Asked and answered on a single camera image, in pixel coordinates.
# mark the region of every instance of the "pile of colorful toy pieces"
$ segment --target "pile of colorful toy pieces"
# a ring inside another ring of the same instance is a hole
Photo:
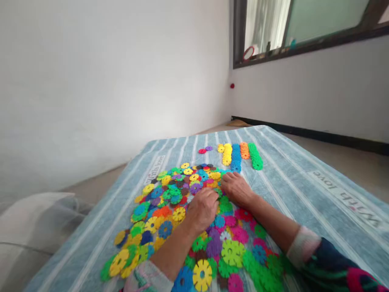
[[[207,291],[215,278],[220,288],[228,291],[244,291],[247,281],[242,279],[249,278],[257,291],[282,291],[283,275],[290,271],[290,263],[267,246],[266,231],[252,215],[236,208],[224,195],[220,184],[227,172],[231,170],[211,164],[190,167],[188,163],[161,172],[135,199],[139,205],[129,218],[133,224],[116,236],[114,244],[119,252],[105,263],[102,281],[118,275],[125,279],[149,259],[184,220],[196,193],[210,187],[219,194],[217,216],[193,243],[173,291]]]
[[[241,172],[242,159],[251,158],[252,167],[255,170],[263,168],[263,160],[259,155],[258,149],[254,143],[242,142],[239,144],[219,144],[218,152],[223,153],[222,163],[225,166],[231,165],[231,170],[234,172]]]

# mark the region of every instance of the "window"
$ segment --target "window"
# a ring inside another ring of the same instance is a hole
[[[389,33],[389,0],[235,0],[234,68]]]

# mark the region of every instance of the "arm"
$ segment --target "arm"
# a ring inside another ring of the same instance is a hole
[[[231,201],[250,211],[263,225],[315,291],[389,291],[325,238],[274,209],[238,173],[225,174],[222,189]]]
[[[176,279],[192,243],[215,219],[218,197],[212,189],[202,189],[190,203],[182,224],[150,258],[169,280]]]
[[[299,232],[298,223],[254,193],[237,172],[228,172],[223,176],[222,189],[232,202],[252,213],[284,253],[288,252]]]
[[[208,188],[196,194],[183,222],[150,260],[137,266],[127,278],[125,292],[138,291],[140,288],[171,291],[194,240],[214,221],[218,197],[215,191]]]

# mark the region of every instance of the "baseboard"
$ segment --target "baseboard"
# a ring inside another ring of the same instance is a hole
[[[242,120],[253,126],[266,125],[279,132],[389,156],[389,144],[383,142],[377,142],[377,141],[366,140],[361,138],[292,127],[292,126],[281,125],[281,124],[276,124],[271,122],[264,122],[260,120],[249,119],[249,118],[231,116],[231,120],[236,120],[236,119]]]

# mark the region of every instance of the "striped blanket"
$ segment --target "striped blanket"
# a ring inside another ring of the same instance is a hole
[[[117,291],[122,279],[102,283],[100,271],[117,248],[116,234],[130,226],[134,198],[163,170],[211,163],[225,169],[219,143],[253,142],[263,170],[242,161],[241,174],[271,205],[331,241],[345,256],[389,285],[389,206],[309,152],[267,126],[149,142],[127,165],[107,195],[70,239],[30,282],[26,291]],[[198,150],[213,146],[213,151]],[[274,242],[269,246],[279,252]],[[247,290],[255,291],[248,277]],[[211,290],[218,290],[212,283]],[[285,276],[286,291],[307,287],[298,275]]]

